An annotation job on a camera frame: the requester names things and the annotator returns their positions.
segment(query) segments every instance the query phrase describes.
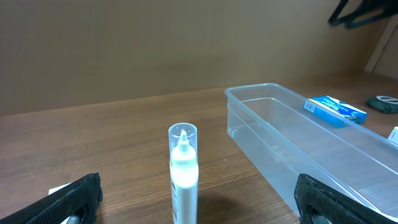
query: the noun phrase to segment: wooden table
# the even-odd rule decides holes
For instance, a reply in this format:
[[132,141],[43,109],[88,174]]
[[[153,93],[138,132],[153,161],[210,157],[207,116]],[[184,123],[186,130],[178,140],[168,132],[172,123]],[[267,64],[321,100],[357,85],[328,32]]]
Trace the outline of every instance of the wooden table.
[[[363,105],[398,96],[397,83],[299,86],[306,96],[331,95],[368,111],[365,126],[387,136],[398,115]],[[198,128],[198,223],[298,223],[226,132],[224,89],[153,96],[0,118],[0,217],[48,190],[99,172],[104,201],[98,223],[172,223],[168,128]]]

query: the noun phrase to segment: plastic storage box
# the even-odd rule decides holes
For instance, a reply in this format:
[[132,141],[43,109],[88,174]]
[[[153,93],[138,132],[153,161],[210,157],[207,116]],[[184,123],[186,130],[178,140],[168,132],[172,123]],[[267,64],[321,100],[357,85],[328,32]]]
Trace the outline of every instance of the plastic storage box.
[[398,220],[398,148],[386,138],[321,108],[347,123],[336,128],[277,84],[225,94],[229,135],[297,215],[294,188],[304,173]]

